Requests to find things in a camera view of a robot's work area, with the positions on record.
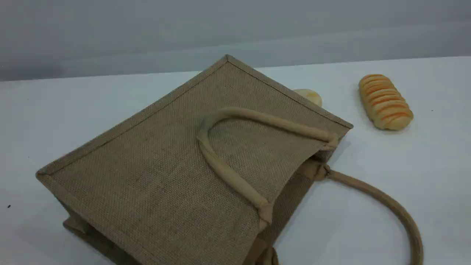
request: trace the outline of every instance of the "jute tote bag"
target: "jute tote bag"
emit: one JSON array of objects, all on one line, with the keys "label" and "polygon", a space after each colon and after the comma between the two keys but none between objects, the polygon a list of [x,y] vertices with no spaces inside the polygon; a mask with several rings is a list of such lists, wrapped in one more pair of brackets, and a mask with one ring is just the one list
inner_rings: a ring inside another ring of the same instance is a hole
[{"label": "jute tote bag", "polygon": [[69,213],[64,226],[117,265],[276,265],[273,242],[325,178],[390,208],[422,264],[406,210],[325,164],[352,127],[225,56],[37,178]]}]

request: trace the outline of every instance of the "bread roll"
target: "bread roll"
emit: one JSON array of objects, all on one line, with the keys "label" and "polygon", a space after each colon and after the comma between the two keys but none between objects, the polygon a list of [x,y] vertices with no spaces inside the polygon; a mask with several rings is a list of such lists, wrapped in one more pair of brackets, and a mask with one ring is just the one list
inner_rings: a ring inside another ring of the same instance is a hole
[{"label": "bread roll", "polygon": [[322,107],[322,98],[315,91],[312,91],[310,89],[295,89],[294,92],[309,99],[311,102],[318,105],[319,107]]},{"label": "bread roll", "polygon": [[368,117],[380,129],[402,130],[414,118],[406,100],[383,75],[366,75],[358,84]]}]

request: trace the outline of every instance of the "gray background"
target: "gray background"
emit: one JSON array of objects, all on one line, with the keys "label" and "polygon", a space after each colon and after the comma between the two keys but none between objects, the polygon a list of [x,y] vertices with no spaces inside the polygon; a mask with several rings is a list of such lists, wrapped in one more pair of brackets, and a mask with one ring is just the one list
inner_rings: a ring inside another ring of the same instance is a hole
[{"label": "gray background", "polygon": [[470,0],[0,0],[0,79],[471,55]]}]

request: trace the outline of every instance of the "white table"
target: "white table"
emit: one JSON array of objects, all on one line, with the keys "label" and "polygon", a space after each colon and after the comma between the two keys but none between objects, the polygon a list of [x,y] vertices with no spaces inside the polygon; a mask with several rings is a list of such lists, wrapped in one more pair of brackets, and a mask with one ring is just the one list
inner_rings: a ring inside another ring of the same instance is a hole
[{"label": "white table", "polygon": [[[425,264],[471,260],[471,57],[259,69],[354,124],[330,161],[398,200],[422,233]],[[402,132],[376,130],[360,103],[365,74],[392,79],[415,118]],[[34,177],[184,83],[197,72],[0,82],[0,264],[111,264],[66,231],[67,213]],[[397,264],[408,261],[399,221],[333,182],[315,185],[276,243],[281,262]]]}]

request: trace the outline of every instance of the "bag handle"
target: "bag handle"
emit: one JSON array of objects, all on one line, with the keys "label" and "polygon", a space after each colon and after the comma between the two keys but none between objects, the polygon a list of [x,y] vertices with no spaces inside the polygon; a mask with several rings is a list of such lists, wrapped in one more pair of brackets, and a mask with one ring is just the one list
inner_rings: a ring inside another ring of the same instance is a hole
[{"label": "bag handle", "polygon": [[[263,114],[245,108],[222,108],[209,114],[202,122],[196,138],[201,152],[214,170],[214,172],[230,187],[249,200],[257,209],[260,216],[260,229],[263,230],[272,222],[273,203],[269,203],[261,196],[249,183],[247,183],[237,172],[220,159],[211,147],[208,138],[209,130],[219,121],[227,118],[246,118],[258,121],[273,127],[285,129],[287,131],[308,136],[320,141],[328,142],[321,150],[332,150],[338,144],[338,137],[335,133],[326,132],[317,128],[296,124],[275,116]],[[423,265],[423,245],[419,229],[410,214],[395,199],[391,198],[381,190],[367,184],[361,180],[332,171],[326,164],[321,165],[315,175],[316,180],[330,178],[336,182],[345,184],[354,189],[362,191],[384,206],[389,208],[401,221],[407,231],[411,248],[411,265]]]},{"label": "bag handle", "polygon": [[402,223],[407,232],[407,237],[409,238],[410,245],[410,265],[422,265],[423,264],[423,244],[420,236],[419,228],[414,222],[412,216],[407,212],[407,210],[402,207],[395,199],[393,199],[388,194],[382,192],[381,190],[373,187],[372,185],[358,180],[356,178],[347,176],[345,174],[331,171],[328,165],[324,165],[328,172],[327,178],[334,180],[338,183],[342,183],[346,186],[352,187],[356,190],[359,190],[389,208],[394,215],[397,216],[399,221]]},{"label": "bag handle", "polygon": [[266,198],[260,195],[249,183],[247,183],[237,172],[229,167],[221,158],[219,158],[211,147],[208,138],[209,130],[219,121],[227,118],[244,118],[254,120],[266,125],[285,129],[287,131],[308,136],[327,144],[321,150],[332,150],[338,144],[338,137],[335,133],[326,132],[317,128],[297,124],[272,115],[260,113],[246,108],[222,108],[210,113],[201,123],[196,138],[201,152],[214,170],[214,172],[231,188],[249,200],[257,209],[260,216],[260,230],[263,230],[272,222],[273,203],[268,202]]}]

